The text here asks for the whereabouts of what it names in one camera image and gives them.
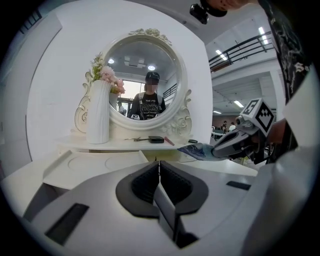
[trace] black camera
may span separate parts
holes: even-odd
[[[202,9],[199,4],[194,3],[191,5],[190,14],[195,17],[202,24],[207,24],[209,20],[209,16],[206,10]]]

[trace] black cap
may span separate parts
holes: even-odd
[[[211,7],[211,5],[208,4],[207,0],[200,0],[200,3],[202,7],[205,9],[205,11],[215,17],[223,17],[227,14],[226,10],[218,10]]]
[[[145,80],[147,80],[147,79],[154,79],[159,82],[160,75],[157,72],[150,71],[150,72],[146,73]]]

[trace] vase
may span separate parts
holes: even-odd
[[[112,85],[103,80],[93,82],[86,121],[86,141],[102,144],[109,141],[109,94]]]
[[[110,93],[109,95],[109,102],[111,104],[112,107],[114,107],[114,109],[117,109],[117,100],[118,100],[118,94],[115,93]]]

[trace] white column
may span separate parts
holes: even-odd
[[[270,75],[273,82],[276,98],[276,120],[279,121],[284,118],[283,110],[286,103],[286,98],[279,73],[276,70],[273,70],[270,71]]]

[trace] white tray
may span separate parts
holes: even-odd
[[[141,151],[83,153],[68,150],[44,171],[43,183],[71,190],[92,177],[147,162]]]

